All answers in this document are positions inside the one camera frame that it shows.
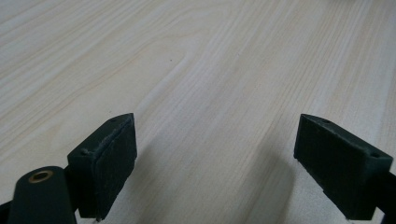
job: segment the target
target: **wooden table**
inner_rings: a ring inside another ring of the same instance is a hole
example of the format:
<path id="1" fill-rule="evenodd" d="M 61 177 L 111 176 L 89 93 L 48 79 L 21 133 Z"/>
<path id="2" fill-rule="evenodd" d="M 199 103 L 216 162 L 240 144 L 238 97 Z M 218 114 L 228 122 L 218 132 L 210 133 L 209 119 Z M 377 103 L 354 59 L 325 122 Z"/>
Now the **wooden table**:
<path id="1" fill-rule="evenodd" d="M 103 223 L 351 223 L 292 157 L 301 113 L 396 156 L 394 0 L 4 0 L 0 78 L 1 203 L 130 112 Z"/>

